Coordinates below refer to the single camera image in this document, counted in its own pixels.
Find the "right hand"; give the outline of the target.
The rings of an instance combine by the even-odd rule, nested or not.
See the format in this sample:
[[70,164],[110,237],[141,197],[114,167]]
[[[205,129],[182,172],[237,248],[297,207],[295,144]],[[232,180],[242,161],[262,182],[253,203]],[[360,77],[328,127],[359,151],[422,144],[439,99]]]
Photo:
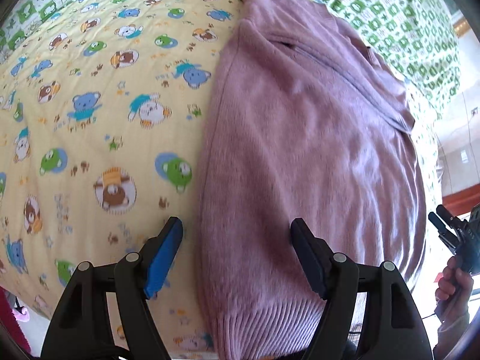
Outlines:
[[448,303],[448,309],[440,317],[443,323],[452,324],[468,311],[472,290],[472,277],[460,269],[456,256],[450,257],[435,290],[436,301]]

